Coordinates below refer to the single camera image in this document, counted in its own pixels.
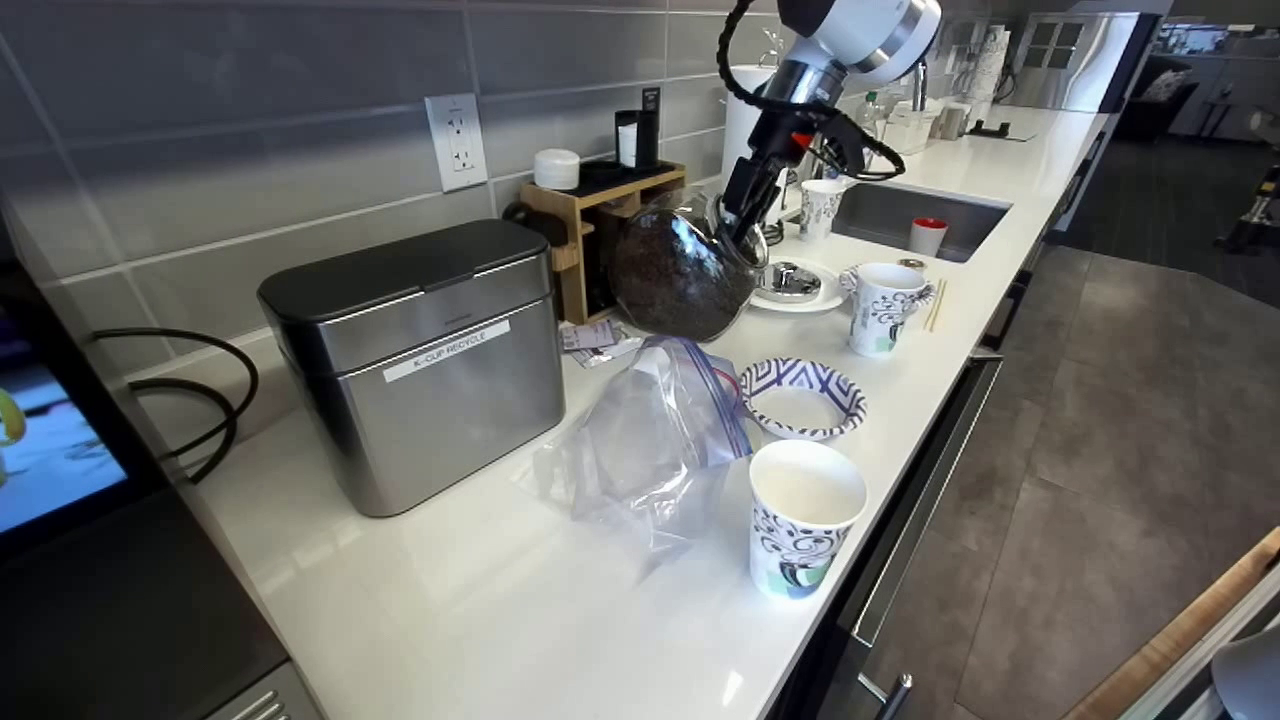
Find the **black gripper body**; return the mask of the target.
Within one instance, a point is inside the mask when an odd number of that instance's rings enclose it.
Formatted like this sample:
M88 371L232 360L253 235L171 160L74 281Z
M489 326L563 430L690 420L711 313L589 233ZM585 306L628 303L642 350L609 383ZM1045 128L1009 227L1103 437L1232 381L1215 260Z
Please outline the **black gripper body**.
M816 118L807 113L765 113L719 190L719 220L733 227L758 224L777 196L780 171L795 169L812 139Z

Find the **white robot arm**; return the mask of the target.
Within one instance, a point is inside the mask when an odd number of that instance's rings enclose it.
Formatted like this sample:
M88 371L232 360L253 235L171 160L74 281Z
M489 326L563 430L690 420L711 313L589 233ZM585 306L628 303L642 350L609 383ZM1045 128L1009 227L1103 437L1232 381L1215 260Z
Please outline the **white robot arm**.
M885 155L893 175L903 171L895 149L842 113L842 90L847 75L880 89L915 71L940 31L940 0L777 0L795 44L761 89L746 89L729 63L749 6L752 0L736 0L717 38L719 82L758 106L749 151L717 200L717 235L761 260L758 227L777 200L777 181L805 160L812 139L833 145L842 171L860 171L866 151Z

